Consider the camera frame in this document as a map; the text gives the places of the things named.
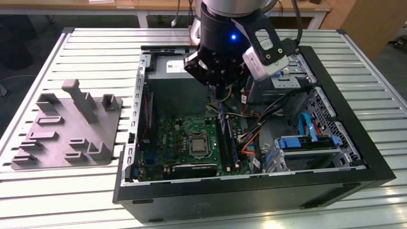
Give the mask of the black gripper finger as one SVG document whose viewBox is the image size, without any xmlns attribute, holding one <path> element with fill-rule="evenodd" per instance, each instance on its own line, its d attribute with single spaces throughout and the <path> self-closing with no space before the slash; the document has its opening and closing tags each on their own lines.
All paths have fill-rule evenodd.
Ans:
<svg viewBox="0 0 407 229">
<path fill-rule="evenodd" d="M 198 53 L 187 53 L 183 56 L 184 70 L 204 85 L 215 90 L 215 98 L 223 99 L 224 83 L 220 72 L 203 67 Z"/>
<path fill-rule="evenodd" d="M 234 70 L 234 79 L 232 83 L 228 87 L 227 96 L 223 100 L 228 100 L 234 94 L 238 94 L 238 92 L 243 89 L 247 83 L 247 79 L 251 76 L 250 69 L 244 62 L 238 66 L 238 68 Z"/>
</svg>

